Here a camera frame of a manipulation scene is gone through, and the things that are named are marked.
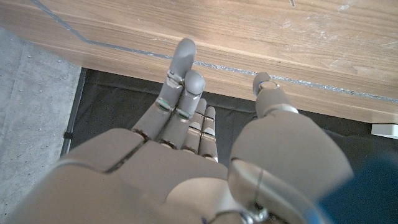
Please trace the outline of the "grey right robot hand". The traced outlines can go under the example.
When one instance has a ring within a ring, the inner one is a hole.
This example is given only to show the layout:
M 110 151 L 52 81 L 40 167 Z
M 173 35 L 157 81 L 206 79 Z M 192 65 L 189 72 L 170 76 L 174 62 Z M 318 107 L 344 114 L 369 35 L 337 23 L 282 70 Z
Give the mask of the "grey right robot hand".
M 8 223 L 326 223 L 317 202 L 353 177 L 342 150 L 266 73 L 257 119 L 218 161 L 215 110 L 182 39 L 162 89 L 130 130 L 110 129 L 60 158 Z

